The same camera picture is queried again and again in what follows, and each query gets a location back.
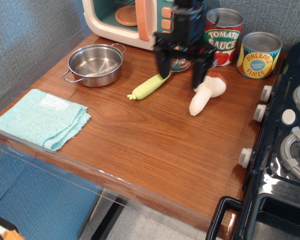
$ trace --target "toy mushroom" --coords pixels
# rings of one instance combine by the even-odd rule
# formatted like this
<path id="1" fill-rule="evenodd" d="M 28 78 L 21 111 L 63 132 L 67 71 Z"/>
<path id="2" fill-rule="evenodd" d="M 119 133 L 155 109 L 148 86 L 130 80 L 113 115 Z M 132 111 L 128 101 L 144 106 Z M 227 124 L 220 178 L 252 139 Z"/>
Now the toy mushroom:
<path id="1" fill-rule="evenodd" d="M 195 95 L 189 106 L 189 112 L 192 116 L 199 114 L 206 106 L 210 98 L 220 96 L 226 91 L 227 82 L 225 78 L 216 72 L 208 72 L 203 82 L 194 89 Z"/>

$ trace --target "wooden countertop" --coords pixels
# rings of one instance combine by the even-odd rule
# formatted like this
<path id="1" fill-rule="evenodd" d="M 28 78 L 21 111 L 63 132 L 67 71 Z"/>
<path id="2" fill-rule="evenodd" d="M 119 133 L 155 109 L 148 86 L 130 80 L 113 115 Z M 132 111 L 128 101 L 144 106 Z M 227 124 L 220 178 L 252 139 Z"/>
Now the wooden countertop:
<path id="1" fill-rule="evenodd" d="M 155 54 L 148 50 L 126 46 L 122 73 L 111 85 L 91 88 L 63 79 L 72 52 L 113 43 L 92 33 L 0 113 L 30 89 L 40 89 L 88 107 L 92 118 L 75 138 L 57 153 L 2 135 L 0 142 L 207 231 L 222 196 L 243 197 L 246 170 L 238 159 L 242 148 L 254 146 L 260 130 L 255 109 L 264 85 L 276 81 L 286 54 L 280 54 L 271 77 L 256 80 L 237 71 L 237 50 L 233 63 L 213 69 L 225 77 L 225 93 L 193 117 L 191 67 L 173 73 L 142 100 L 127 98 L 158 73 Z"/>

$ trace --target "can label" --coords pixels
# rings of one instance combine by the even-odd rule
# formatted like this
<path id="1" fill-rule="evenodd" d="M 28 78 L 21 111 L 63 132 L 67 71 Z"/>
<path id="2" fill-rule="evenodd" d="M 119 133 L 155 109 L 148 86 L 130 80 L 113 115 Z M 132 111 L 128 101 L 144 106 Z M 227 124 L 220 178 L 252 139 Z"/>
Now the can label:
<path id="1" fill-rule="evenodd" d="M 246 77 L 264 79 L 274 70 L 279 53 L 280 49 L 274 52 L 256 52 L 242 44 L 236 68 Z"/>
<path id="2" fill-rule="evenodd" d="M 225 66 L 233 61 L 239 37 L 239 30 L 205 28 L 203 39 L 217 48 L 214 54 L 217 66 Z"/>

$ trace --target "stainless steel pot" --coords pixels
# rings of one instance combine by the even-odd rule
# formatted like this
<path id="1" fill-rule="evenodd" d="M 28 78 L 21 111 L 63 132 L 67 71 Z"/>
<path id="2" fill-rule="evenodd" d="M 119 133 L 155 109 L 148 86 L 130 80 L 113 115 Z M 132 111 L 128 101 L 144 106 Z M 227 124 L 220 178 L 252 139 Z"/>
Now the stainless steel pot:
<path id="1" fill-rule="evenodd" d="M 121 52 L 115 45 L 124 48 Z M 84 46 L 68 59 L 69 71 L 63 74 L 64 80 L 70 83 L 80 83 L 81 85 L 97 88 L 115 82 L 121 74 L 121 65 L 124 61 L 123 53 L 126 47 L 115 43 L 94 44 Z M 75 81 L 66 79 L 66 74 L 73 73 Z"/>

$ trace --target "pot handle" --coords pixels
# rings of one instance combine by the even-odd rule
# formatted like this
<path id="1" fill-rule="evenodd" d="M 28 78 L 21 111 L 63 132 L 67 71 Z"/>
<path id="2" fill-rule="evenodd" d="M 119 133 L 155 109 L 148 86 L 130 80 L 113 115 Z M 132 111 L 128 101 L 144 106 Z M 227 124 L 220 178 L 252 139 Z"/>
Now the pot handle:
<path id="1" fill-rule="evenodd" d="M 80 82 L 80 81 L 82 81 L 82 80 L 87 80 L 85 77 L 84 77 L 84 78 L 81 78 L 81 79 L 79 79 L 79 80 L 75 80 L 75 81 L 71 81 L 71 80 L 66 79 L 65 75 L 68 74 L 70 71 L 71 71 L 71 70 L 67 71 L 65 74 L 62 75 L 64 80 L 66 80 L 66 81 L 68 81 L 68 82 L 70 82 L 70 83 L 77 83 L 77 82 Z"/>
<path id="2" fill-rule="evenodd" d="M 111 46 L 113 47 L 114 45 L 120 45 L 121 47 L 124 48 L 124 50 L 121 52 L 122 54 L 124 54 L 124 52 L 127 50 L 127 48 L 125 46 L 123 46 L 122 44 L 120 44 L 120 43 L 114 43 Z"/>

